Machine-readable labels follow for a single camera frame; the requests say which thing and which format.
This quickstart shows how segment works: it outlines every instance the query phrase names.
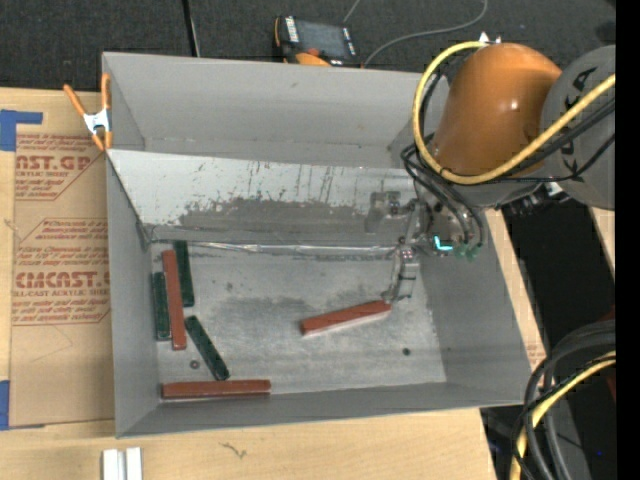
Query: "black device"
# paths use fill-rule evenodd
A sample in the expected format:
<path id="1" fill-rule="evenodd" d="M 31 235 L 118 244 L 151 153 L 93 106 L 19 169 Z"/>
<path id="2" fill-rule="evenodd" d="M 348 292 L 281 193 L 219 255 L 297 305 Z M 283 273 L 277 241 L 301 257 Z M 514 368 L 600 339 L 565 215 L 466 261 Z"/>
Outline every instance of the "black device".
<path id="1" fill-rule="evenodd" d="M 351 32 L 346 26 L 278 16 L 275 22 L 276 54 L 290 64 L 361 67 Z"/>

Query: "red stick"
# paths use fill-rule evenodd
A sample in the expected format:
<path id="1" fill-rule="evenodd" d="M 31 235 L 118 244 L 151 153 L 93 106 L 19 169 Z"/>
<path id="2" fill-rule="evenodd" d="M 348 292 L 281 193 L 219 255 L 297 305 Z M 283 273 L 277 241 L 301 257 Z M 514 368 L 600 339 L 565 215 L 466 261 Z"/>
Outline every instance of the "red stick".
<path id="1" fill-rule="evenodd" d="M 271 382 L 262 379 L 173 382 L 162 385 L 162 398 L 166 400 L 263 395 L 270 392 Z"/>
<path id="2" fill-rule="evenodd" d="M 187 330 L 184 326 L 178 259 L 173 249 L 167 249 L 162 252 L 162 264 L 167 280 L 167 302 L 169 304 L 172 347 L 173 350 L 184 350 L 187 348 Z"/>
<path id="3" fill-rule="evenodd" d="M 359 306 L 353 306 L 332 313 L 307 318 L 300 322 L 300 330 L 303 335 L 328 331 L 336 327 L 346 326 L 352 323 L 360 323 L 377 317 L 384 317 L 391 311 L 391 304 L 383 300 L 367 302 Z"/>

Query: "bin floor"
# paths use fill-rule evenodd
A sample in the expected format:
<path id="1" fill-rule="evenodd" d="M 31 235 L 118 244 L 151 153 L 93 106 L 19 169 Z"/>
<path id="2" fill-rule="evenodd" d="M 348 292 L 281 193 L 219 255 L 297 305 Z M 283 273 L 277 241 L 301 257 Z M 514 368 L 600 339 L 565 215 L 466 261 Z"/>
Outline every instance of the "bin floor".
<path id="1" fill-rule="evenodd" d="M 160 251 L 154 244 L 154 271 Z M 302 319 L 379 300 L 390 258 L 276 255 L 189 245 L 196 315 L 230 379 L 269 379 L 273 394 L 446 381 L 422 280 L 384 319 L 303 337 Z M 213 380 L 189 339 L 157 344 L 160 381 Z M 193 360 L 199 368 L 192 368 Z"/>

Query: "yellow cable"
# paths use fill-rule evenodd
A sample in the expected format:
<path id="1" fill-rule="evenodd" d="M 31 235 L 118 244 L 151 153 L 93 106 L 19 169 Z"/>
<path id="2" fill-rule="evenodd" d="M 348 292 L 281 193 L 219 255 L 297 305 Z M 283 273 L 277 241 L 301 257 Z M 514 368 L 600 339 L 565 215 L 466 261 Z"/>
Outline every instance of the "yellow cable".
<path id="1" fill-rule="evenodd" d="M 553 123 L 549 128 L 547 128 L 543 133 L 541 133 L 538 137 L 536 137 L 532 142 L 529 143 L 527 147 L 525 147 L 520 153 L 516 156 L 512 157 L 510 160 L 505 162 L 504 164 L 496 167 L 495 169 L 478 175 L 472 176 L 461 176 L 459 174 L 455 174 L 451 171 L 445 170 L 445 167 L 438 164 L 435 158 L 431 156 L 431 153 L 427 150 L 427 147 L 422 138 L 422 130 L 420 129 L 420 108 L 422 107 L 422 99 L 425 90 L 425 86 L 429 81 L 431 75 L 435 72 L 438 66 L 447 58 L 453 55 L 454 53 L 460 50 L 466 50 L 470 48 L 482 48 L 487 46 L 486 43 L 482 43 L 480 41 L 467 41 L 465 43 L 460 43 L 454 45 L 445 51 L 443 51 L 440 55 L 438 55 L 433 62 L 427 67 L 427 70 L 422 75 L 422 78 L 418 82 L 418 87 L 415 92 L 415 96 L 413 99 L 413 109 L 412 109 L 412 118 L 413 118 L 413 136 L 415 139 L 416 146 L 420 151 L 420 156 L 427 163 L 429 167 L 431 167 L 435 172 L 437 172 L 444 179 L 451 181 L 453 183 L 457 183 L 459 185 L 477 185 L 478 183 L 483 183 L 486 181 L 491 181 L 499 176 L 502 176 L 506 172 L 510 171 L 518 164 L 523 162 L 533 153 L 535 153 L 545 142 L 550 140 L 556 133 L 558 133 L 564 126 L 569 123 L 572 119 L 574 119 L 580 112 L 582 112 L 585 108 L 587 108 L 593 101 L 598 98 L 600 95 L 608 91 L 611 87 L 613 87 L 616 83 L 616 75 L 613 74 L 609 76 L 606 80 L 598 84 L 593 90 L 591 90 L 587 95 L 585 95 L 578 103 L 576 103 L 573 107 L 571 107 L 567 112 L 565 112 L 555 123 Z"/>
<path id="2" fill-rule="evenodd" d="M 547 398 L 544 401 L 540 402 L 540 404 L 537 405 L 533 409 L 533 412 L 532 412 L 531 419 L 533 421 L 533 428 L 537 427 L 538 423 L 540 422 L 542 417 L 547 413 L 547 411 L 551 407 L 553 407 L 553 405 L 558 400 L 560 400 L 560 398 L 562 398 L 566 393 L 568 393 L 570 390 L 572 390 L 577 384 L 579 384 L 580 382 L 588 379 L 589 377 L 591 377 L 596 372 L 598 372 L 600 370 L 603 370 L 604 368 L 607 368 L 608 366 L 614 365 L 616 363 L 616 353 L 615 353 L 615 351 L 608 352 L 607 354 L 604 354 L 604 355 L 600 356 L 598 359 L 596 359 L 596 361 L 599 361 L 601 359 L 606 359 L 606 358 L 611 358 L 611 359 L 608 360 L 608 361 L 603 361 L 602 363 L 595 364 L 592 367 L 586 369 L 585 371 L 583 371 L 582 373 L 577 375 L 576 378 L 573 379 L 571 382 L 567 383 L 567 385 L 564 386 L 562 389 L 559 389 L 557 393 L 554 393 L 549 398 Z M 520 455 L 520 457 L 524 457 L 524 453 L 527 451 L 527 431 L 525 430 L 524 426 L 523 426 L 522 430 L 520 431 L 520 434 L 518 435 L 518 439 L 516 441 L 516 449 L 517 449 L 517 453 Z M 522 468 L 520 467 L 520 464 L 518 463 L 518 460 L 514 457 L 511 460 L 511 469 L 509 471 L 509 480 L 520 480 L 521 473 L 522 473 Z"/>

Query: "cardboard box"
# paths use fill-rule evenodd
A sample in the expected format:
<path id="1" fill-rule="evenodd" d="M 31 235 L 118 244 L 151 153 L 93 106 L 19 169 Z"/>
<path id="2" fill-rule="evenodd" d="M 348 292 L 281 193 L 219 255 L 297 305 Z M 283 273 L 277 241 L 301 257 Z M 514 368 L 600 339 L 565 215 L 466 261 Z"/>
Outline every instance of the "cardboard box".
<path id="1" fill-rule="evenodd" d="M 11 154 L 9 424 L 111 418 L 106 158 L 62 91 L 1 89 L 0 103 L 40 121 L 17 124 Z"/>
<path id="2" fill-rule="evenodd" d="M 421 257 L 388 319 L 297 332 L 388 287 L 407 216 L 366 221 L 376 194 L 413 197 L 393 152 L 418 75 L 115 53 L 103 70 L 118 436 L 521 402 L 529 362 L 492 241 L 472 263 Z M 164 382 L 210 378 L 193 343 L 155 339 L 151 274 L 176 240 L 193 260 L 185 315 L 271 396 L 161 399 Z"/>

